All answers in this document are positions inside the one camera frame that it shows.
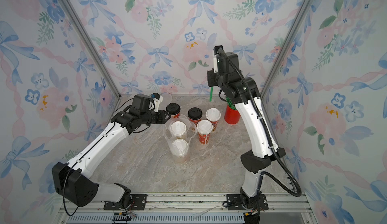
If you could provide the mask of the clear plastic carrier bag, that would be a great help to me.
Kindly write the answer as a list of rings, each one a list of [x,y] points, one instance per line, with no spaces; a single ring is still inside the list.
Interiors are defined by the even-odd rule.
[[[163,129],[163,135],[172,157],[177,163],[184,163],[188,160],[190,143],[197,133],[197,127],[185,115],[167,121]]]

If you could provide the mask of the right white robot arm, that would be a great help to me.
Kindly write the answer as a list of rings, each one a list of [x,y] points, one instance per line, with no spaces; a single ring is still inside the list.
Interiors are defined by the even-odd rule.
[[[207,72],[208,85],[219,87],[240,114],[252,144],[252,149],[241,155],[246,169],[240,190],[240,204],[246,210],[259,208],[262,172],[275,160],[271,149],[279,147],[268,128],[262,112],[259,88],[250,77],[243,77],[235,53],[214,55],[213,69]]]

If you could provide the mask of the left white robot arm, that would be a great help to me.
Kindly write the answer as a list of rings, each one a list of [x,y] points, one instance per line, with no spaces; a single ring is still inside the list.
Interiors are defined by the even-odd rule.
[[[161,125],[171,118],[169,113],[159,108],[162,101],[163,97],[158,93],[135,95],[131,105],[114,114],[105,130],[83,151],[66,163],[55,164],[52,177],[56,193],[77,207],[104,201],[118,208],[129,208],[133,202],[129,188],[118,183],[96,183],[90,177],[119,142],[132,133],[139,133],[143,125]]]

